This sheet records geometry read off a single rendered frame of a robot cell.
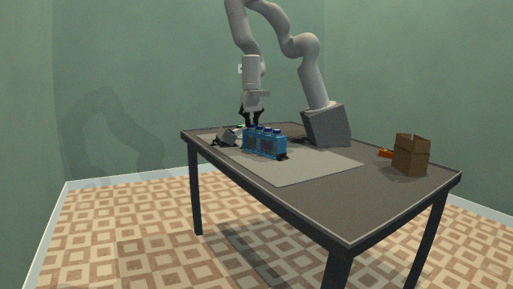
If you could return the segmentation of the small brown cardboard box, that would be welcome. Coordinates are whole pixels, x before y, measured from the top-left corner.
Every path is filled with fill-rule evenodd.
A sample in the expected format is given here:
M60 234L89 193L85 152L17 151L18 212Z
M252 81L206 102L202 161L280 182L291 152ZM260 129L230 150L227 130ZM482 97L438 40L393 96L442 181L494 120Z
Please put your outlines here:
M409 139L408 139L409 138ZM411 133L396 133L391 165L407 177L426 176L431 141Z

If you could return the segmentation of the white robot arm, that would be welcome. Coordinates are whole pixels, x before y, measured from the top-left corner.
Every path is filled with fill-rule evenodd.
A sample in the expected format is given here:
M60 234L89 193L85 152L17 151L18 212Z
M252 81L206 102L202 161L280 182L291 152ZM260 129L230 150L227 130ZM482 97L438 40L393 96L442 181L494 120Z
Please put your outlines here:
M265 61L259 45L252 37L245 6L268 20L286 57L294 59L303 56L298 76L309 105L305 114L326 111L336 105L335 101L329 102L323 84L317 62L320 43L314 34L306 32L293 37L288 17L275 3L265 0L224 0L224 6L233 40L245 54L242 56L242 88L249 90L249 97L268 97L269 90L258 90L261 88L261 77L266 71Z

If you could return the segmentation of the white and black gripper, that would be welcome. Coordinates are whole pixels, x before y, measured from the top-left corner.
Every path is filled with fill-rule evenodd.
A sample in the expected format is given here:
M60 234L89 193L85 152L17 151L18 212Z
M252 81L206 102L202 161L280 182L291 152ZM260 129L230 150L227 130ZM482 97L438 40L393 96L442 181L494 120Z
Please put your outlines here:
M253 123L258 125L258 118L264 111L262 97L249 97L249 90L242 90L240 95L240 111L239 114L245 118L245 125L247 128L251 127L251 120L249 119L250 112L254 113ZM244 111L244 113L243 113Z

